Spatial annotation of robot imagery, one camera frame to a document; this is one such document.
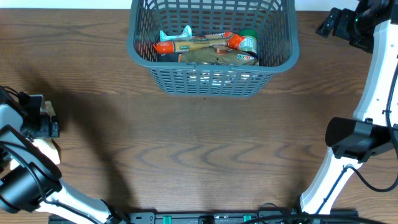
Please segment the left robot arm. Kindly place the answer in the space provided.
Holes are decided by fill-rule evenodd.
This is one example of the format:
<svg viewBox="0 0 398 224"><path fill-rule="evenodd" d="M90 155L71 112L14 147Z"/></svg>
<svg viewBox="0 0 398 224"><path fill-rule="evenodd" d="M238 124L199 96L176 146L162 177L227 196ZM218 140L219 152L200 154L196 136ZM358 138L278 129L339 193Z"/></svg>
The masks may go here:
<svg viewBox="0 0 398 224"><path fill-rule="evenodd" d="M47 212L72 223L129 223L129 217L104 200L68 185L57 167L54 139L59 120L43 95L1 87L1 208L9 213Z"/></svg>

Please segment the gold coffee bag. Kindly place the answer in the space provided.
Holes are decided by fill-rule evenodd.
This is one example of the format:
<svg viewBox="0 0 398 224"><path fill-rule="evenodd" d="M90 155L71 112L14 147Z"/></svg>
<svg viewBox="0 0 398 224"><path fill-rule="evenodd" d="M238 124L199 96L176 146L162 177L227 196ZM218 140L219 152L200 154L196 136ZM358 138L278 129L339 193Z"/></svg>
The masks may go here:
<svg viewBox="0 0 398 224"><path fill-rule="evenodd" d="M182 53L178 56L178 62L197 65L259 65L257 58L249 53L219 45Z"/></svg>

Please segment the green lid jar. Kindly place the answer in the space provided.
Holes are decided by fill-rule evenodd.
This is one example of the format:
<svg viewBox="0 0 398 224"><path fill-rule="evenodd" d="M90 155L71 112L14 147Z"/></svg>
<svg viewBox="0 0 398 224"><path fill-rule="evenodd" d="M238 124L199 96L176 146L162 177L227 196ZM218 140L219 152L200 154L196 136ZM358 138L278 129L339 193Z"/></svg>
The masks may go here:
<svg viewBox="0 0 398 224"><path fill-rule="evenodd" d="M239 44L239 50L257 55L257 32L253 29L243 29L239 31L238 35L244 37Z"/></svg>

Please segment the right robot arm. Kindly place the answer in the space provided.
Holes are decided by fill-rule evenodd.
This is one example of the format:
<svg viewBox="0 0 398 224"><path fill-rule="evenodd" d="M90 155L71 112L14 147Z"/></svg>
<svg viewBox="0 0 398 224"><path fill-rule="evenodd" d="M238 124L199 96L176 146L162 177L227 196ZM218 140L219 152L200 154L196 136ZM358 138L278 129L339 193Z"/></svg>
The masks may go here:
<svg viewBox="0 0 398 224"><path fill-rule="evenodd" d="M372 55L353 118L328 123L328 147L309 188L299 198L304 214L328 215L353 174L372 156L397 150L397 1L360 1L355 10L331 9L316 33L334 35Z"/></svg>

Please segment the white brown snack bag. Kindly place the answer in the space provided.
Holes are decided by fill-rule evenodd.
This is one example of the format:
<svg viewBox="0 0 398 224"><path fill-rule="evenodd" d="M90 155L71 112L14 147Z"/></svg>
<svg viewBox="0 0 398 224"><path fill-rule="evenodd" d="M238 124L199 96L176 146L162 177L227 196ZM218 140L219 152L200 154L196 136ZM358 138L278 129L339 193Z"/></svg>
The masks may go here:
<svg viewBox="0 0 398 224"><path fill-rule="evenodd" d="M44 105L40 109L40 115L56 115L51 101L44 101ZM55 165L59 165L60 155L56 143L52 138L34 139L32 144L38 148L41 153L46 155Z"/></svg>

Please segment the orange spaghetti packet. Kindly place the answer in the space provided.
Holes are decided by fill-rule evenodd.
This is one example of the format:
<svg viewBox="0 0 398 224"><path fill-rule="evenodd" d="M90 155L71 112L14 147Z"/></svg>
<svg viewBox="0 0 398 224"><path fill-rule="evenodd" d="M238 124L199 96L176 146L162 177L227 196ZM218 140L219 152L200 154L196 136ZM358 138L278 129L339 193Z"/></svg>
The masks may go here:
<svg viewBox="0 0 398 224"><path fill-rule="evenodd" d="M224 46L238 50L244 40L244 36L228 31L157 42L153 45L153 48L158 54L185 53L212 46Z"/></svg>

